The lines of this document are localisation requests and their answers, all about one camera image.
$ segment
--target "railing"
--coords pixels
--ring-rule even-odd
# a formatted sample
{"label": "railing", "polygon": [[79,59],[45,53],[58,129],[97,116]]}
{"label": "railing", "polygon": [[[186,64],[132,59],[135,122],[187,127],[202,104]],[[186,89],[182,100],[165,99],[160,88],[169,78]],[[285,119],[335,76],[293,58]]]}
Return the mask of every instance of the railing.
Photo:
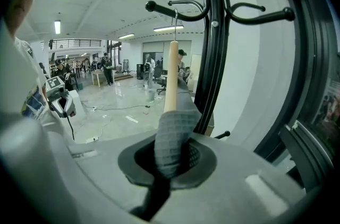
{"label": "railing", "polygon": [[53,40],[52,49],[100,47],[100,42],[99,39],[57,39]]}

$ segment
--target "shiny floor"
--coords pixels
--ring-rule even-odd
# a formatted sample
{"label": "shiny floor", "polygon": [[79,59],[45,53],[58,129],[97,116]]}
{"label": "shiny floor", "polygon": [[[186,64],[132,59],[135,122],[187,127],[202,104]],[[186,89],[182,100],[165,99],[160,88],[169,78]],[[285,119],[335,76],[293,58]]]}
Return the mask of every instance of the shiny floor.
{"label": "shiny floor", "polygon": [[[92,84],[90,73],[81,72],[79,81],[84,86],[78,94],[86,115],[71,119],[76,143],[116,139],[158,127],[164,109],[164,92],[155,93],[152,100],[150,90],[136,77],[118,81],[113,86],[104,83],[99,88]],[[154,83],[152,91],[157,88],[160,85]],[[67,134],[71,134],[67,121],[63,124]]]}

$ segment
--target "chair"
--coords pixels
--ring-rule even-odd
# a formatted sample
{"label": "chair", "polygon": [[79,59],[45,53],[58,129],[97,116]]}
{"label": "chair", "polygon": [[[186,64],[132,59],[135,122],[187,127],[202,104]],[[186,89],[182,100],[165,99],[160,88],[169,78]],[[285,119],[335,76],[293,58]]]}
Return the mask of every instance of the chair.
{"label": "chair", "polygon": [[154,78],[155,78],[155,83],[157,82],[162,87],[162,88],[157,89],[158,94],[162,93],[163,91],[166,91],[166,79],[167,79],[167,77],[162,76],[162,68],[161,67],[155,68]]}

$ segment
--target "fluorescent light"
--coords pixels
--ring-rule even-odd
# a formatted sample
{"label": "fluorescent light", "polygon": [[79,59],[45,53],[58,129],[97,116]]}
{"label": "fluorescent light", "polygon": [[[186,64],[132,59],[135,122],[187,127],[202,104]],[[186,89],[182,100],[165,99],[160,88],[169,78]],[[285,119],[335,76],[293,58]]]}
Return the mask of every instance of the fluorescent light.
{"label": "fluorescent light", "polygon": [[55,28],[55,34],[59,35],[60,34],[60,20],[54,21],[54,28]]}
{"label": "fluorescent light", "polygon": [[[168,31],[168,30],[174,30],[175,26],[169,26],[169,27],[162,27],[162,28],[154,28],[154,31]],[[183,25],[177,25],[176,30],[184,29]]]}
{"label": "fluorescent light", "polygon": [[129,35],[120,36],[119,39],[123,39],[123,38],[130,37],[130,36],[134,36],[134,33],[131,33]]}

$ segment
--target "coat rack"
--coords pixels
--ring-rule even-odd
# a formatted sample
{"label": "coat rack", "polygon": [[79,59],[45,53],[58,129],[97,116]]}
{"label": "coat rack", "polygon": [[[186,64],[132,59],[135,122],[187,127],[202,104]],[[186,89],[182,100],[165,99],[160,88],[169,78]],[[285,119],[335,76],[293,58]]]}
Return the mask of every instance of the coat rack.
{"label": "coat rack", "polygon": [[[293,21],[295,14],[291,8],[285,7],[278,12],[264,14],[256,18],[244,19],[234,14],[238,8],[249,7],[262,12],[264,12],[266,8],[245,2],[231,5],[230,0],[205,0],[204,6],[193,0],[168,2],[169,6],[178,4],[190,4],[201,11],[200,14],[195,16],[178,13],[177,18],[179,20],[186,22],[199,21],[201,19],[205,20],[201,68],[194,102],[202,113],[202,118],[195,128],[195,132],[204,134],[213,113],[223,77],[230,20],[244,25],[258,25],[279,20]],[[175,11],[158,5],[154,1],[147,2],[145,8],[149,12],[158,12],[172,18],[176,17]]]}

